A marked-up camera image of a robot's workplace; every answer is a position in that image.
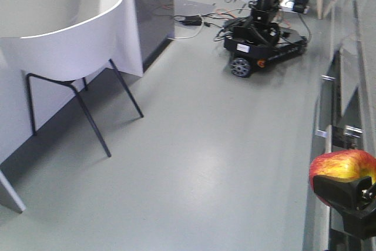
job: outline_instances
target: black wheel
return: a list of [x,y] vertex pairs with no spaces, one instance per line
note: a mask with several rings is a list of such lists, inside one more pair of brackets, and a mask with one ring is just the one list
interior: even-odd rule
[[231,73],[240,78],[248,78],[251,75],[252,66],[250,62],[244,58],[235,58],[229,63]]

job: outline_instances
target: robot label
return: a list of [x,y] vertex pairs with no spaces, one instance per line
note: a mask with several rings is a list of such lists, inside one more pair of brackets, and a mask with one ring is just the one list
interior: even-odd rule
[[249,53],[249,46],[248,45],[244,45],[244,44],[240,44],[238,43],[237,46],[236,46],[236,50],[238,51],[242,51],[242,52],[245,52],[245,53]]

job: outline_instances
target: white chair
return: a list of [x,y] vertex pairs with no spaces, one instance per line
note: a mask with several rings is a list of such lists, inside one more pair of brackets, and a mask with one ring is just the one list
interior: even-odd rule
[[26,87],[33,135],[36,135],[30,78],[39,78],[69,87],[94,129],[108,157],[111,153],[79,92],[72,85],[109,62],[132,100],[140,117],[143,114],[111,56],[116,44],[116,11],[122,0],[81,0],[74,23],[57,31],[43,31],[25,37],[0,38],[8,65],[27,72]]

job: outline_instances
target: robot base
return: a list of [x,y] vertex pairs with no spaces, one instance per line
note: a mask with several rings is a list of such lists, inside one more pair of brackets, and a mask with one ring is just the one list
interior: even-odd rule
[[269,65],[299,56],[307,49],[307,38],[288,28],[280,28],[280,39],[276,46],[249,42],[252,42],[252,35],[242,27],[234,28],[233,37],[224,40],[224,47],[231,52],[231,72],[241,78],[248,78]]

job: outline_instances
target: metal handle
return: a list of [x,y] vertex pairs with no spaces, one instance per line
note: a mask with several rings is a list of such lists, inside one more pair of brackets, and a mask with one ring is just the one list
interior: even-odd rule
[[333,149],[333,126],[328,125],[325,129],[325,153],[331,153]]
[[317,101],[317,104],[316,104],[315,134],[317,136],[322,137],[322,138],[326,138],[327,132],[325,130],[320,129],[321,95],[323,93],[324,82],[325,81],[334,82],[336,80],[336,78],[334,78],[332,76],[321,75],[321,79],[323,80],[323,82],[321,83],[321,86],[320,86],[320,96],[318,97],[318,101]]
[[362,133],[363,133],[362,129],[355,128],[349,125],[345,125],[345,129],[343,131],[344,135],[350,136],[352,138],[360,138]]

